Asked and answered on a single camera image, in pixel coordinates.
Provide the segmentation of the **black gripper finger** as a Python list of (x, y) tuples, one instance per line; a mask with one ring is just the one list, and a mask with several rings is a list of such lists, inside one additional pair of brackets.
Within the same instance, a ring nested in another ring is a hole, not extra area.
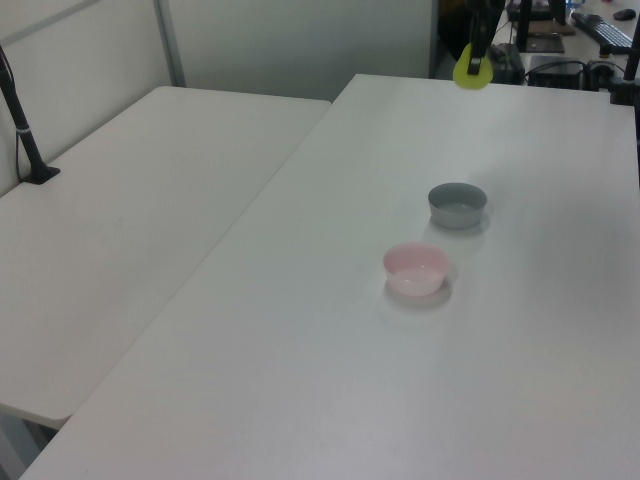
[(467, 73), (477, 76), (480, 72), (482, 59), (486, 56), (489, 45), (489, 29), (487, 27), (474, 27), (470, 36), (470, 58)]

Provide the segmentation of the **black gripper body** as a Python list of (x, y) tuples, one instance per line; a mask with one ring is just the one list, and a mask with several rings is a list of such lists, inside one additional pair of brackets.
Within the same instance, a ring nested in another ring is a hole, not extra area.
[(465, 6), (471, 12), (472, 31), (480, 28), (484, 28), (486, 31), (496, 31), (505, 8), (505, 1), (466, 0)]

